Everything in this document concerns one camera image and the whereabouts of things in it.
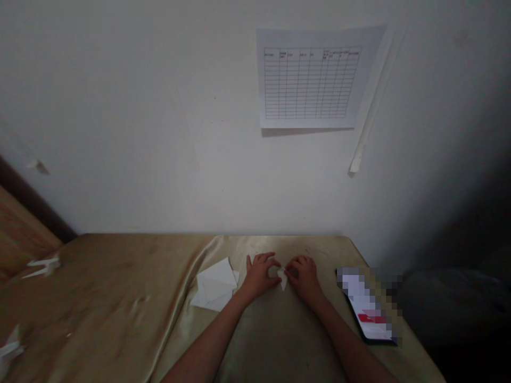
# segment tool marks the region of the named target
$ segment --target paper airplane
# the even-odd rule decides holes
[[[287,275],[284,273],[285,270],[286,269],[284,269],[284,268],[281,268],[281,269],[277,270],[277,275],[282,279],[281,280],[282,291],[285,290],[286,284],[287,284]]]
[[[35,277],[37,275],[44,274],[45,277],[51,275],[53,271],[60,266],[60,259],[59,256],[56,255],[53,258],[47,259],[47,260],[41,260],[41,261],[30,261],[27,263],[27,266],[44,266],[42,269],[37,270],[33,272],[32,274],[28,274],[24,277],[21,277],[21,279],[24,278],[30,278]]]
[[[19,332],[20,325],[17,325],[7,339],[5,346],[0,348],[0,381],[7,375],[9,363],[24,351],[24,348],[20,345]]]

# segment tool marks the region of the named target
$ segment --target white paper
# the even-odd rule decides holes
[[[0,348],[0,381],[7,375],[9,363],[24,351],[24,348],[20,345],[19,331],[20,326],[17,325],[7,339],[5,346]]]
[[[190,304],[221,311],[233,297],[240,273],[230,267],[229,258],[214,264],[197,275],[197,293]]]
[[[29,267],[44,266],[44,267],[40,270],[33,272],[32,274],[28,274],[25,275],[24,277],[21,277],[21,279],[35,277],[41,274],[44,274],[44,276],[47,277],[51,275],[56,268],[60,267],[60,258],[58,255],[56,255],[53,258],[47,260],[30,261],[29,263],[27,263],[27,266]]]
[[[284,268],[277,270],[277,275],[282,279],[282,281],[281,281],[282,291],[284,291],[286,289],[286,284],[287,284],[287,275],[284,273],[285,270],[286,269],[284,269]]]
[[[233,297],[233,292],[229,292],[221,297],[218,297],[212,302],[200,302],[199,293],[195,294],[190,302],[191,306],[202,307],[203,309],[214,310],[214,311],[222,311],[227,303],[229,303],[230,299]]]
[[[261,128],[354,128],[385,29],[258,29]]]
[[[233,269],[229,264],[229,258],[225,258],[199,273],[197,275],[197,283],[199,281],[203,285],[203,289],[200,290],[202,303],[204,303],[204,295],[207,302],[212,302],[237,287]]]

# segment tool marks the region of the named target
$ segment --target hand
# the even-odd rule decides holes
[[[250,262],[250,256],[246,256],[246,277],[238,294],[241,294],[247,304],[262,295],[270,287],[280,283],[280,278],[270,278],[268,269],[272,266],[281,267],[274,259],[269,260],[275,253],[258,254],[254,257],[254,263]]]
[[[311,308],[326,299],[316,275],[316,264],[311,257],[298,255],[286,265],[285,274],[298,296]]]

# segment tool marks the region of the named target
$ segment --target person's right hand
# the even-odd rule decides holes
[[[296,269],[298,278],[290,273]],[[316,276],[316,264],[311,257],[298,255],[286,265],[285,274],[291,286],[294,287],[298,296],[311,308],[325,298],[318,277]]]

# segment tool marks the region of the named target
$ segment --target wrinkled fabric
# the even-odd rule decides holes
[[[5,382],[149,380],[213,236],[85,235],[47,277],[0,286],[0,342],[25,352]]]
[[[366,268],[346,237],[216,237],[199,271],[225,257],[233,270],[246,276],[246,255],[276,252],[285,265],[299,254],[314,258],[321,287],[335,309],[358,334],[348,302],[337,286],[337,267]],[[274,276],[277,268],[270,269]],[[158,383],[217,313],[190,306],[197,291],[193,281],[167,345],[152,377]],[[404,323],[400,347],[370,346],[371,351],[402,382],[444,381],[420,342]],[[243,313],[216,376],[217,382],[347,381],[335,349],[316,316],[300,301],[291,285],[279,285],[254,301]]]
[[[241,286],[246,255],[268,251],[283,265],[312,256],[323,291],[358,333],[336,285],[335,268],[367,266],[348,238],[84,235],[59,251],[53,275],[21,280],[28,270],[0,286],[0,342],[19,323],[26,347],[5,381],[159,382],[217,315],[189,305],[197,273],[229,257]],[[443,381],[406,324],[401,348],[370,348],[400,381]],[[325,330],[288,284],[245,310],[216,380],[345,376]]]

